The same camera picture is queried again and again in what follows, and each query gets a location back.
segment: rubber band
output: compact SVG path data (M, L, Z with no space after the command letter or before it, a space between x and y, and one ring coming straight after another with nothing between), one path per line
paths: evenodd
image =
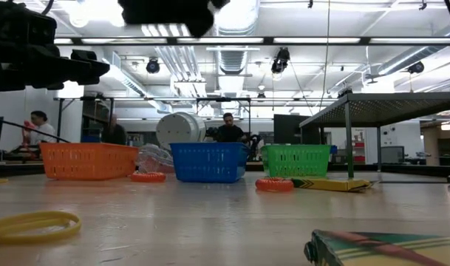
M0 244L35 244L52 242L76 235L82 225L78 216L63 211L39 211L0 219ZM18 233L51 226L64 229L37 235L18 235Z
M293 182L281 177L264 178L256 181L256 188L260 191L288 192L293 190Z
M131 181L144 183L162 183L166 181L166 175L164 173L135 173L131 175Z

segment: blue basket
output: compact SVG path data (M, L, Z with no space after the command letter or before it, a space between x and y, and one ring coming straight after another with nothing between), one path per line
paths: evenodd
M234 183L244 174L248 147L242 143L172 143L177 179Z

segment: table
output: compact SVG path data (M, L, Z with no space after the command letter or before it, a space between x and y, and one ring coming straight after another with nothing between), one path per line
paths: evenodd
M381 126L450 110L450 92L358 93L348 94L300 123L305 128L319 127L320 141L325 127L345 127L351 140L351 127L375 127L378 142L378 170L381 170ZM347 141L348 177L354 178L352 142Z

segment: person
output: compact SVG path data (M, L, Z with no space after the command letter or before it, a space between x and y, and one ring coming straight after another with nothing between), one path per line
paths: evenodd
M55 135L55 129L47 122L47 115L42 111L31 112L31 122L34 124L35 129L40 132ZM30 145L38 145L39 143L54 143L56 140L54 137L39 134L38 132L29 132L27 137L29 138Z
M117 124L117 116L112 115L111 126L105 126L101 133L101 142L126 145L126 131L124 128Z
M219 142L241 142L246 139L245 133L236 125L234 125L234 118L231 113L223 115L225 125L218 128Z

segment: wooden table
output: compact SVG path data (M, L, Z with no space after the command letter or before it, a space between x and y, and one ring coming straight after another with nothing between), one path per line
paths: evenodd
M0 246L0 265L300 266L310 265L303 248L316 228L450 236L448 184L277 194L256 191L254 182L263 175L248 173L225 185L12 177L0 185L0 217L60 210L79 215L83 227L62 242ZM426 178L357 172L359 177Z

